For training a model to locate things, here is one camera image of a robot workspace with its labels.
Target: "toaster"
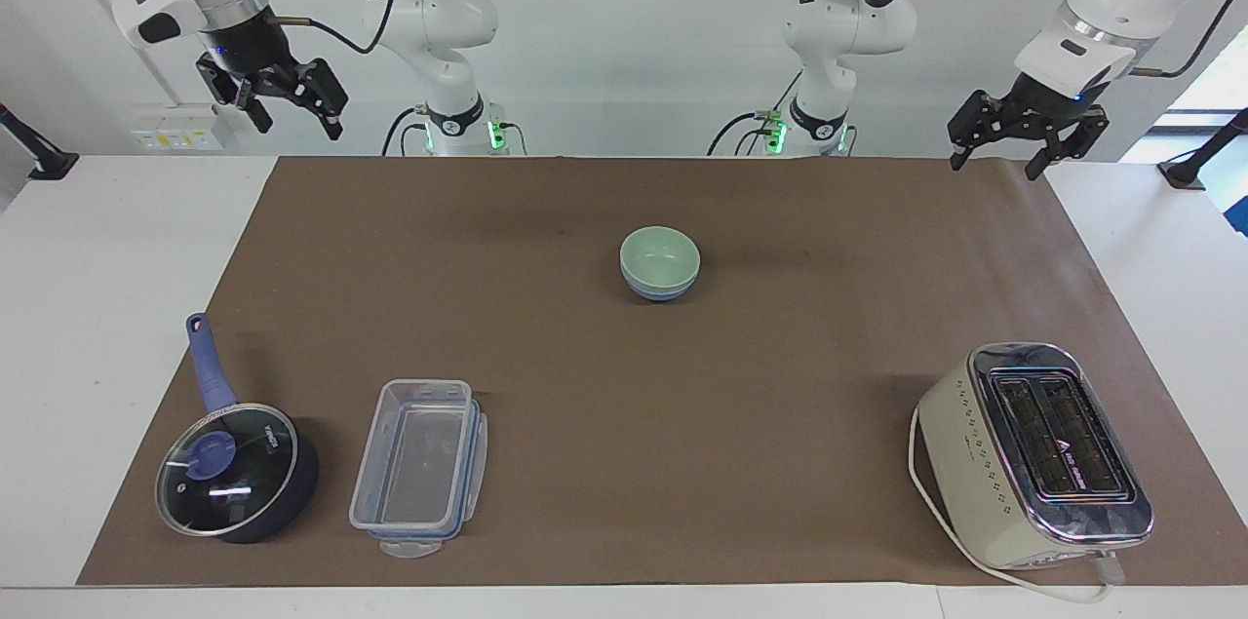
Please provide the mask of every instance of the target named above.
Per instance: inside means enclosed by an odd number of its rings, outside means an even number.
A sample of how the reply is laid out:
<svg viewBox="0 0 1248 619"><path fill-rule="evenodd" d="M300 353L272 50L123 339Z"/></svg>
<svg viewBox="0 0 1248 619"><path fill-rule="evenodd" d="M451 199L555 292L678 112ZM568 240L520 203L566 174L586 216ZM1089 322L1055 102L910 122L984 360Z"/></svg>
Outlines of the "toaster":
<svg viewBox="0 0 1248 619"><path fill-rule="evenodd" d="M952 529L998 570L1043 568L1143 543L1153 510L1070 353L980 347L917 408Z"/></svg>

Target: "brown surface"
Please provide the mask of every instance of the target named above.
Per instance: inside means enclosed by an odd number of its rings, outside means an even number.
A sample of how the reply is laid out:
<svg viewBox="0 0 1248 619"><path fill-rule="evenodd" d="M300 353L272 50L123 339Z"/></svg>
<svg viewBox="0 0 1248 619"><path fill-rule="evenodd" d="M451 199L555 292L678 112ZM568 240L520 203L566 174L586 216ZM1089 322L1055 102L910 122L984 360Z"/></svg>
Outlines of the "brown surface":
<svg viewBox="0 0 1248 619"><path fill-rule="evenodd" d="M617 271L650 223L701 248L675 303ZM1248 530L1055 193L1011 162L283 158L208 313L238 394L317 443L321 487L253 547L166 529L152 479L202 413L183 361L80 584L992 583L905 447L919 397L1007 339L1070 348L1134 459L1158 525L1128 580L1248 584ZM462 378L489 414L477 517L421 560L347 523L397 377Z"/></svg>

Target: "bowl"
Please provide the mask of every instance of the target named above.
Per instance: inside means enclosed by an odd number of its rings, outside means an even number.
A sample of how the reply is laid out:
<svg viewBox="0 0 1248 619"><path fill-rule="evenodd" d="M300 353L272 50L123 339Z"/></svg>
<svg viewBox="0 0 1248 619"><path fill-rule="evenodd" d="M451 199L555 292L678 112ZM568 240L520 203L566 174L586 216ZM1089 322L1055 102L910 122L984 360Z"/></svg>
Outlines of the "bowl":
<svg viewBox="0 0 1248 619"><path fill-rule="evenodd" d="M670 227L641 227L620 245L620 273L645 300L666 302L698 280L701 256L685 233Z"/></svg>

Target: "pot handle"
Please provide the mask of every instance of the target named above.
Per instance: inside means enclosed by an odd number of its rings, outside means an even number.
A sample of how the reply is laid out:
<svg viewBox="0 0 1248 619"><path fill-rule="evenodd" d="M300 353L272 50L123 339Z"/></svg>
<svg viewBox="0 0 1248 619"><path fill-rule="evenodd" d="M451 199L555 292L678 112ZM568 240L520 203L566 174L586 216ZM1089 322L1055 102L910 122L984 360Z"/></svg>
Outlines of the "pot handle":
<svg viewBox="0 0 1248 619"><path fill-rule="evenodd" d="M186 336L191 339L191 361L195 363L195 378L200 382L200 397L208 412L238 404L238 398L230 388L217 359L217 344L212 339L212 327L208 316L197 312L186 319Z"/></svg>

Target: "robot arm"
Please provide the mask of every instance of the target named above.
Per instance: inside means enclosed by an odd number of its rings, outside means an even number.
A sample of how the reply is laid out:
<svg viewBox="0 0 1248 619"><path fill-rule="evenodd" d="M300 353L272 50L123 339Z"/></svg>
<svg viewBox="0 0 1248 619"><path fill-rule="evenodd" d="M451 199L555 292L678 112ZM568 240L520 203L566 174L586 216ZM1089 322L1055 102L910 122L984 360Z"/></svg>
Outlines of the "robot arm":
<svg viewBox="0 0 1248 619"><path fill-rule="evenodd" d="M342 135L346 91L326 60L295 60L268 0L115 0L112 14L134 46L198 32L201 77L218 104L236 105L257 130L273 122L257 96L281 96L314 114L329 139Z"/></svg>
<svg viewBox="0 0 1248 619"><path fill-rule="evenodd" d="M1056 16L1020 51L1020 69L1002 99L976 91L948 122L953 170L980 145L995 140L1042 140L1027 165L1035 180L1050 162L1082 158L1109 121L1093 105L1111 81L1132 71L1172 26L1188 0L1066 0ZM1062 131L1071 130L1066 139Z"/></svg>
<svg viewBox="0 0 1248 619"><path fill-rule="evenodd" d="M802 64L801 82L784 111L786 156L830 154L845 125L855 72L842 65L849 54L892 54L915 36L910 0L799 0L785 42Z"/></svg>
<svg viewBox="0 0 1248 619"><path fill-rule="evenodd" d="M366 19L379 15L381 0L368 0ZM406 60L424 82L432 154L503 154L499 109L477 90L459 49L484 46L498 31L490 0L394 0L379 44Z"/></svg>

